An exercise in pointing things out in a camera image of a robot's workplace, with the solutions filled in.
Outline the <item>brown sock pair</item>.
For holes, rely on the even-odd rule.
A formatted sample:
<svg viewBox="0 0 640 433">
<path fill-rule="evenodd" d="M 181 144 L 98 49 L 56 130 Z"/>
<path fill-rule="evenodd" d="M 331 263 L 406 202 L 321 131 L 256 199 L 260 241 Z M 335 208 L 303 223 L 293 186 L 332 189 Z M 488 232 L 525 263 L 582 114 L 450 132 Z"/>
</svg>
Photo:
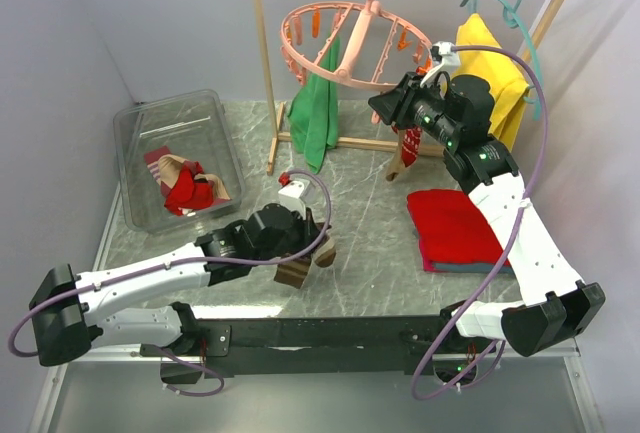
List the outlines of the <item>brown sock pair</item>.
<svg viewBox="0 0 640 433">
<path fill-rule="evenodd" d="M 273 280 L 285 286 L 301 289 L 312 265 L 328 268 L 334 263 L 335 258 L 335 242 L 330 235 L 326 235 L 310 256 L 279 264 Z"/>
</svg>

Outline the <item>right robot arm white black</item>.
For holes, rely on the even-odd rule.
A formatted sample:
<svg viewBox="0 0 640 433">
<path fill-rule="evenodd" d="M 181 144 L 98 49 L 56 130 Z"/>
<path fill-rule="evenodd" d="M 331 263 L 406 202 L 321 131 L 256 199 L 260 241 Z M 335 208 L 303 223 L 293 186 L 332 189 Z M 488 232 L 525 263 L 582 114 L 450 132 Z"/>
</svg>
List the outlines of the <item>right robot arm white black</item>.
<svg viewBox="0 0 640 433">
<path fill-rule="evenodd" d="M 494 98 L 477 76 L 424 86 L 407 73 L 392 90 L 369 98 L 386 125 L 418 127 L 444 147 L 446 170 L 482 214 L 515 273 L 521 299 L 473 302 L 441 324 L 444 348 L 460 352 L 474 337 L 504 340 L 523 357 L 581 334 L 605 302 L 560 252 L 533 204 L 508 148 L 489 132 Z"/>
</svg>

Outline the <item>red sock front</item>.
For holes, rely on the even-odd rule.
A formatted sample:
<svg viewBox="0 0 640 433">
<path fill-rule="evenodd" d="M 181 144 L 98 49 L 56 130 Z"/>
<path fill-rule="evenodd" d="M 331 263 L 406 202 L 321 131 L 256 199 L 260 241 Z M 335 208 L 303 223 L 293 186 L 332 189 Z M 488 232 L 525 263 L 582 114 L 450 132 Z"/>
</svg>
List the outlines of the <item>red sock front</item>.
<svg viewBox="0 0 640 433">
<path fill-rule="evenodd" d="M 185 210 L 202 210 L 214 202 L 212 184 L 203 175 L 194 175 L 182 169 L 174 187 L 169 191 L 164 207 L 176 216 L 183 216 Z"/>
</svg>

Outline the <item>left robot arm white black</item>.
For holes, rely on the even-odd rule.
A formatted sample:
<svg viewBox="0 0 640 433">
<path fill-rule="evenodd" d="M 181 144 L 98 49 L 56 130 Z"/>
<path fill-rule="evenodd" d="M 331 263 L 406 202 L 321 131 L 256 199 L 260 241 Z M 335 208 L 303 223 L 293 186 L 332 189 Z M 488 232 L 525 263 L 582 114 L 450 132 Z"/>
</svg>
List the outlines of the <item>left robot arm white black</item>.
<svg viewBox="0 0 640 433">
<path fill-rule="evenodd" d="M 243 278 L 257 266 L 309 259 L 328 229 L 309 209 L 271 203 L 158 257 L 83 274 L 55 267 L 29 303 L 34 355 L 51 367 L 102 346 L 140 343 L 189 354 L 201 335 L 191 308 L 174 303 L 147 311 L 139 303 Z"/>
</svg>

